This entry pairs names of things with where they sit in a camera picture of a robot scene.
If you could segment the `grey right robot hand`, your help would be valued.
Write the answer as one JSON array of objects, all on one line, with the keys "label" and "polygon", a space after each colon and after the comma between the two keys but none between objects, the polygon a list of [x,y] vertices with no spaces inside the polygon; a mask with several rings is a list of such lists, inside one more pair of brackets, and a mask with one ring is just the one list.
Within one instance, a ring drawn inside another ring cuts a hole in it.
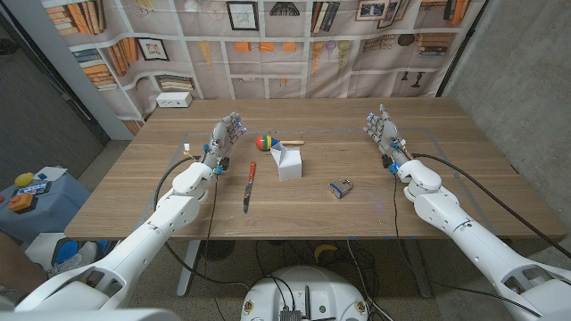
[{"label": "grey right robot hand", "polygon": [[367,116],[367,125],[363,130],[378,145],[385,169],[396,172],[401,165],[412,159],[406,151],[406,140],[383,104],[379,105],[378,115],[371,112]]}]

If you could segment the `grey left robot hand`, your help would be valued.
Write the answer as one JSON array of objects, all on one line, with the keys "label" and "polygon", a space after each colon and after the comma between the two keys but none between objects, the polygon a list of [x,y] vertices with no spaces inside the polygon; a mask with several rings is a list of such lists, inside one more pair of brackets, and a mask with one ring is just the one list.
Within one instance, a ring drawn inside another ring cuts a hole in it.
[{"label": "grey left robot hand", "polygon": [[228,114],[213,128],[209,143],[203,146],[204,154],[200,162],[209,166],[215,174],[227,170],[231,150],[245,131],[240,114],[237,112]]}]

